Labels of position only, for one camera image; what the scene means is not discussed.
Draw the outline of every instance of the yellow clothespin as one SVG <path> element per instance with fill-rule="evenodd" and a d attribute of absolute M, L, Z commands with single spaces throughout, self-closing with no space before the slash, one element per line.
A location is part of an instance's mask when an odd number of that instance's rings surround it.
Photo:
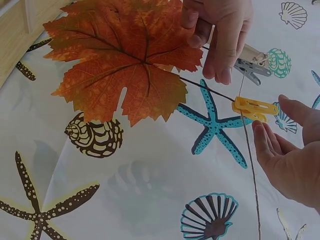
<path fill-rule="evenodd" d="M 238 114 L 242 112 L 242 115 L 248 119 L 259 120 L 263 123 L 267 122 L 267 117 L 264 114 L 277 115 L 279 113 L 278 108 L 273 104 L 240 96 L 237 96 L 232 102 L 232 110 Z"/>

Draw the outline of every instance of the hand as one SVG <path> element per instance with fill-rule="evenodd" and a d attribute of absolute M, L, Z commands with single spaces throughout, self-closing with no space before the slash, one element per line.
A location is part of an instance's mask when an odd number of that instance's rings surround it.
<path fill-rule="evenodd" d="M 231 83 L 232 68 L 241 54 L 252 23 L 251 0 L 184 0 L 181 26 L 192 29 L 188 40 L 193 48 L 201 48 L 215 25 L 203 76 L 215 77 L 217 83 Z"/>
<path fill-rule="evenodd" d="M 280 193 L 320 213 L 320 111 L 283 95 L 279 104 L 303 127 L 304 148 L 273 133 L 266 123 L 255 121 L 252 128 L 257 160 Z"/>

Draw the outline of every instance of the wooden furniture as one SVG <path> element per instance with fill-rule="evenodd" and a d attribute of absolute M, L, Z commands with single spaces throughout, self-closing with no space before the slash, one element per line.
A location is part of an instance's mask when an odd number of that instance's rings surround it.
<path fill-rule="evenodd" d="M 0 0 L 0 88 L 27 49 L 72 0 Z"/>

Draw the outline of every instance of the artificial leaf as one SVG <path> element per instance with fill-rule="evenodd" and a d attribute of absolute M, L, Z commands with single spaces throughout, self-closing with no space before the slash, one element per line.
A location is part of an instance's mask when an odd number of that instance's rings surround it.
<path fill-rule="evenodd" d="M 123 114 L 165 121 L 186 102 L 186 85 L 160 66 L 194 72 L 203 52 L 188 46 L 193 29 L 180 26 L 180 0 L 83 0 L 64 7 L 68 16 L 44 24 L 52 41 L 46 55 L 80 60 L 52 94 L 73 102 L 85 122 L 110 121 L 123 88 Z"/>

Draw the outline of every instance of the string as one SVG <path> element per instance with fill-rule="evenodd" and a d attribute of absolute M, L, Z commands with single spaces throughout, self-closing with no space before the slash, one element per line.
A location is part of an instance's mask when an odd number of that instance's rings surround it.
<path fill-rule="evenodd" d="M 223 97 L 223 98 L 225 98 L 225 99 L 230 100 L 231 102 L 234 102 L 234 101 L 235 101 L 235 100 L 233 100 L 231 97 L 225 96 L 225 95 L 223 95 L 223 94 L 220 93 L 220 92 L 217 92 L 217 91 L 214 91 L 214 90 L 210 89 L 209 87 L 202 86 L 202 85 L 200 85 L 200 84 L 197 83 L 197 82 L 191 81 L 191 80 L 186 79 L 186 78 L 184 78 L 184 77 L 180 77 L 180 79 L 183 80 L 183 81 L 185 81 L 185 82 L 188 82 L 188 83 L 190 83 L 190 84 L 196 85 L 196 86 L 198 86 L 199 88 L 206 89 L 206 90 L 208 90 L 208 91 L 211 92 L 211 93 L 214 93 L 214 94 L 219 95 L 219 96 L 221 96 L 221 97 Z"/>
<path fill-rule="evenodd" d="M 240 91 L 239 91 L 239 97 L 240 97 L 240 94 L 241 94 L 242 86 L 244 84 L 245 74 L 246 74 L 246 71 L 243 72 L 243 77 L 242 77 L 242 81 L 241 81 L 241 87 L 240 87 Z M 251 163 L 251 170 L 252 170 L 252 176 L 253 176 L 253 185 L 254 185 L 254 194 L 255 194 L 255 203 L 256 203 L 256 214 L 257 214 L 257 219 L 258 219 L 258 233 L 259 233 L 259 240 L 261 240 L 261 222 L 260 222 L 260 211 L 259 211 L 259 201 L 258 201 L 256 173 L 255 173 L 254 161 L 252 159 L 252 154 L 251 154 L 251 149 L 250 149 L 248 131 L 247 131 L 247 127 L 246 127 L 246 123 L 245 123 L 245 119 L 244 119 L 244 115 L 242 113 L 242 110 L 240 110 L 240 113 L 241 113 L 242 124 L 244 126 L 245 139 L 246 139 L 246 144 L 247 144 L 247 147 L 248 147 L 250 163 Z"/>

